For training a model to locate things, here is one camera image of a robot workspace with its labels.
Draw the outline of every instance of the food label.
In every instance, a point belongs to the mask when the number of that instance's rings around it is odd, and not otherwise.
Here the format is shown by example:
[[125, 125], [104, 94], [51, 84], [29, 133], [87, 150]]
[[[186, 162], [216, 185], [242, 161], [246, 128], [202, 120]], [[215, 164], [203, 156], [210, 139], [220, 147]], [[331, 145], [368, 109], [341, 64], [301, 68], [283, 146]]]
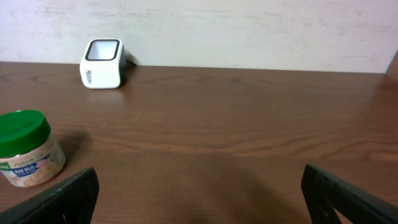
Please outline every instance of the food label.
[[65, 163], [65, 155], [57, 142], [51, 141], [50, 150], [36, 149], [23, 155], [23, 158], [15, 157], [8, 162], [0, 162], [0, 170], [7, 179], [19, 187], [31, 187], [42, 184], [56, 176]]

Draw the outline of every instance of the wooden table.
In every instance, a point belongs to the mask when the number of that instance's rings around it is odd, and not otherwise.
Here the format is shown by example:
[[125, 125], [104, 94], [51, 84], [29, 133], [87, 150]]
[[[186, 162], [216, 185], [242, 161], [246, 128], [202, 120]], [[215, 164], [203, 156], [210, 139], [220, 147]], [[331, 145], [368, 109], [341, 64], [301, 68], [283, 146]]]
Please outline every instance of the wooden table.
[[78, 65], [0, 63], [0, 113], [45, 113], [67, 155], [5, 210], [94, 167], [92, 223], [310, 223], [316, 164], [398, 205], [398, 85], [381, 74], [135, 67], [89, 90]]

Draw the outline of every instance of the green lid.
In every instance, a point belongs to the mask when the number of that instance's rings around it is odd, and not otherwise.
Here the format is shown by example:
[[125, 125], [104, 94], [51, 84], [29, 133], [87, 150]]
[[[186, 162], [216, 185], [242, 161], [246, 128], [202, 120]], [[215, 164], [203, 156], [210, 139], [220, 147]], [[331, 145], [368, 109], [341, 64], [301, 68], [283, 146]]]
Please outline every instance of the green lid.
[[0, 158], [27, 153], [46, 142], [51, 127], [36, 110], [22, 110], [0, 116]]

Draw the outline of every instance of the plastic jar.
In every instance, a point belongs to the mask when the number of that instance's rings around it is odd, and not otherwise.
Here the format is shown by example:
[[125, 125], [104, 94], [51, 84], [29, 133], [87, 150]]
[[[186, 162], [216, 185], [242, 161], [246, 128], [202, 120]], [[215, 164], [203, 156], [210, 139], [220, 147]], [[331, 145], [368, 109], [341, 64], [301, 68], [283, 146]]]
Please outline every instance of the plastic jar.
[[41, 112], [23, 110], [0, 116], [0, 171], [10, 183], [18, 187], [43, 184], [64, 163], [65, 155]]

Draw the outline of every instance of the white wall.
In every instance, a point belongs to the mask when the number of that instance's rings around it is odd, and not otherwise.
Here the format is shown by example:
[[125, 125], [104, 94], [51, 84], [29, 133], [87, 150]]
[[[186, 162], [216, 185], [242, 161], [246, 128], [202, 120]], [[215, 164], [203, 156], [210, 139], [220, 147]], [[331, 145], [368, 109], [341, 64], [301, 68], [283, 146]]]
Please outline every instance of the white wall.
[[141, 65], [385, 72], [397, 0], [0, 0], [0, 60], [79, 63], [120, 38]]

